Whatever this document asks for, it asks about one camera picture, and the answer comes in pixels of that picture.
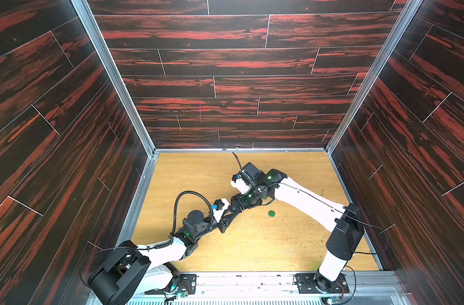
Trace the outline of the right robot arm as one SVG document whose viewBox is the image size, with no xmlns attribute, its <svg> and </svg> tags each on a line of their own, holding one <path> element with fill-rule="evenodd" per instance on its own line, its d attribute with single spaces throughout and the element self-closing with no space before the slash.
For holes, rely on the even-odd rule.
<svg viewBox="0 0 464 305">
<path fill-rule="evenodd" d="M 257 168 L 251 172 L 243 169 L 232 177 L 231 185 L 240 192 L 230 201 L 233 214 L 258 207 L 265 198 L 278 199 L 310 216 L 331 233 L 326 242 L 326 256 L 313 279 L 318 290 L 330 292 L 364 236 L 364 227 L 358 220 L 359 209 L 353 204 L 345 207 L 328 200 L 275 169 L 266 174 Z"/>
</svg>

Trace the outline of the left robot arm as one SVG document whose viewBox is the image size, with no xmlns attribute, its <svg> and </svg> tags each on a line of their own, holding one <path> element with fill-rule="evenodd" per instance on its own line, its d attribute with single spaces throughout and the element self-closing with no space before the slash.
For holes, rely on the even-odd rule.
<svg viewBox="0 0 464 305">
<path fill-rule="evenodd" d="M 182 275 L 173 263 L 189 257 L 211 231 L 224 233 L 239 213 L 226 200 L 218 200 L 208 217 L 198 210 L 190 212 L 166 242 L 136 245 L 128 240 L 104 249 L 104 260 L 84 283 L 102 304 L 126 304 L 135 296 L 155 294 L 173 301 L 193 294 L 196 278 Z"/>
</svg>

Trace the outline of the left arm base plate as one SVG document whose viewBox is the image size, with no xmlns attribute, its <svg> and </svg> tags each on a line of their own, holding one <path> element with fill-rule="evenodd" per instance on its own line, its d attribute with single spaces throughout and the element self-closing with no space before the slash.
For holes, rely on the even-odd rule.
<svg viewBox="0 0 464 305">
<path fill-rule="evenodd" d="M 197 274 L 180 273 L 175 274 L 171 281 L 161 289 L 155 288 L 146 291 L 145 295 L 168 294 L 176 297 L 194 295 L 196 292 Z"/>
</svg>

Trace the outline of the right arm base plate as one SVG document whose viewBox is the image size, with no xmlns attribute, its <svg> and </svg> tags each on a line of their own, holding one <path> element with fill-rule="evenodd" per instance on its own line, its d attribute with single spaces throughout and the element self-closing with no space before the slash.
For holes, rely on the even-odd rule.
<svg viewBox="0 0 464 305">
<path fill-rule="evenodd" d="M 293 283 L 300 294 L 347 294 L 350 288 L 345 275 L 340 273 L 333 282 L 318 273 L 297 273 Z"/>
</svg>

